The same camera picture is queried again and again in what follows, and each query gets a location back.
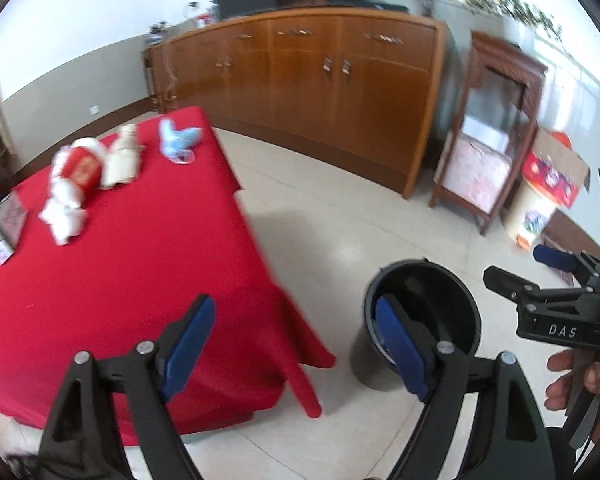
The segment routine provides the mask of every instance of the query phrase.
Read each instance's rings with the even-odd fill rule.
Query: white bucket
[[[523,180],[505,216],[504,229],[519,246],[530,249],[556,209],[557,203],[535,191]]]

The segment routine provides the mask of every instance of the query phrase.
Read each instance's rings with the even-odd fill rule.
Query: cylindrical container
[[[351,370],[365,386],[382,392],[404,387],[376,324],[376,303],[383,294],[393,294],[411,319],[426,325],[434,338],[451,341],[469,356],[475,354],[480,314],[464,283],[427,260],[395,262],[367,287],[362,327],[349,356]]]
[[[554,200],[523,180],[505,216],[504,229],[515,243],[529,250],[535,245],[557,208],[558,204]]]

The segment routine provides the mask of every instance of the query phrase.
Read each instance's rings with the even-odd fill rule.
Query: red tablecloth
[[[331,367],[334,357],[271,281],[202,111],[171,117],[178,128],[204,127],[196,160],[168,161],[158,119],[142,123],[139,180],[93,196],[88,224],[67,246],[56,246],[38,219],[48,168],[17,187],[29,217],[17,253],[0,267],[0,412],[43,427],[77,351],[126,353],[204,292],[216,301],[217,322],[187,389],[169,405],[180,433],[248,420],[275,405],[285,381],[309,416],[320,415],[298,363]],[[124,399],[116,408],[125,444],[134,444]]]

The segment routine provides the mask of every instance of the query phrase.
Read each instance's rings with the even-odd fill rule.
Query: black trash can
[[[383,294],[393,294],[411,319],[424,323],[436,339],[451,341],[469,356],[475,354],[482,323],[466,285],[426,259],[395,262],[369,284],[363,325],[350,352],[351,369],[365,386],[382,392],[404,387],[376,326],[376,302]]]

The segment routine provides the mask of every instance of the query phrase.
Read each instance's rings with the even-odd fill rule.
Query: metal screw
[[[500,360],[506,364],[506,365],[514,365],[516,364],[516,361],[518,360],[515,356],[515,354],[512,354],[512,352],[508,352],[505,351],[502,354],[500,354]]]
[[[456,349],[456,347],[451,341],[440,341],[437,344],[436,348],[438,349],[438,352],[444,355],[452,354]]]
[[[89,352],[86,350],[81,350],[74,356],[74,363],[77,365],[83,365],[89,360],[89,358]]]
[[[136,346],[136,350],[138,351],[139,354],[145,355],[145,354],[150,354],[151,352],[154,351],[155,348],[155,344],[153,341],[142,341],[140,343],[138,343],[138,346]]]

